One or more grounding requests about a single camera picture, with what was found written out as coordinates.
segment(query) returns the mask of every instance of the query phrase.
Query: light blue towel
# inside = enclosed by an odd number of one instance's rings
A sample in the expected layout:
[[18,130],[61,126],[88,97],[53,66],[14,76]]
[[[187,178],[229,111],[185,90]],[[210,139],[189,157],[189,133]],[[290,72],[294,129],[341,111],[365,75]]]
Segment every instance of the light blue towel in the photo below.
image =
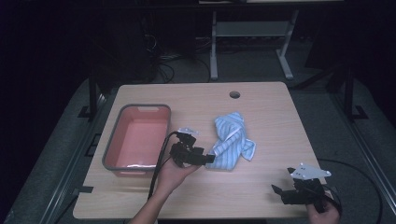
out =
[[233,112],[216,118],[215,123],[219,140],[209,154],[215,154],[216,158],[213,163],[207,163],[206,168],[231,171],[240,155],[251,161],[256,144],[247,139],[242,116]]

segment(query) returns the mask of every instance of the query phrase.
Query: table leg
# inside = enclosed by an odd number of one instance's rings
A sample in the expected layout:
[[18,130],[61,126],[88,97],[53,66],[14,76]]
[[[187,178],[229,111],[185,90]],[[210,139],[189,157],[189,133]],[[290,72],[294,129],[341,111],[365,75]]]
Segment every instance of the table leg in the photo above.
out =
[[276,50],[277,58],[279,59],[280,65],[282,66],[283,73],[285,74],[286,79],[293,79],[293,74],[290,70],[288,61],[286,60],[286,50],[288,49],[289,42],[291,40],[291,35],[293,34],[294,25],[297,21],[298,10],[293,11],[293,15],[291,16],[291,20],[289,22],[288,28],[285,34],[285,42],[282,45],[281,49]]
[[218,59],[216,57],[216,11],[212,21],[212,50],[210,51],[210,79],[218,79]]

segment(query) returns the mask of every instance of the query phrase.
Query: human hand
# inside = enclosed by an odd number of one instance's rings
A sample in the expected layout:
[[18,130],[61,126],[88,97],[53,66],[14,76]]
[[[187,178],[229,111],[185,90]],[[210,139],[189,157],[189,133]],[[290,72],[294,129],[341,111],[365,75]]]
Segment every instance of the human hand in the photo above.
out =
[[340,221],[340,214],[332,203],[323,201],[324,213],[318,213],[313,204],[307,204],[308,219],[310,224],[338,224]]
[[166,161],[158,175],[158,185],[155,193],[169,195],[183,183],[184,179],[201,166],[178,167],[173,160]]

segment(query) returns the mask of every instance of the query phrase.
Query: pink bin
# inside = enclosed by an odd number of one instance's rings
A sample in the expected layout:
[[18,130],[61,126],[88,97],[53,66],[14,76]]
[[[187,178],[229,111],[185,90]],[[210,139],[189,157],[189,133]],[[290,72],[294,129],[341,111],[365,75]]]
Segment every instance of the pink bin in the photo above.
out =
[[126,105],[110,135],[102,164],[117,176],[152,175],[168,134],[168,105]]

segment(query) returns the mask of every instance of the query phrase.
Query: wooden tabletop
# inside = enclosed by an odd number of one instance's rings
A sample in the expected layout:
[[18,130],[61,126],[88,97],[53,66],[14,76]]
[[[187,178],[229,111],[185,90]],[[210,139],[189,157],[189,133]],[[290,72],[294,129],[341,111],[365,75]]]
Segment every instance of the wooden tabletop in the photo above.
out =
[[[230,97],[231,91],[240,97]],[[289,91],[281,82],[244,82],[122,86],[83,184],[93,191],[80,193],[76,218],[133,217],[147,200],[150,177],[117,177],[102,164],[117,115],[128,104],[169,105],[170,131],[181,127],[198,131],[195,146],[205,152],[217,141],[215,118],[238,111],[245,119],[247,138],[257,144],[253,160],[241,157],[231,172],[202,167],[188,176],[159,218],[306,216],[303,205],[284,205],[271,188],[274,184],[293,189],[288,167],[300,162],[318,167]]]

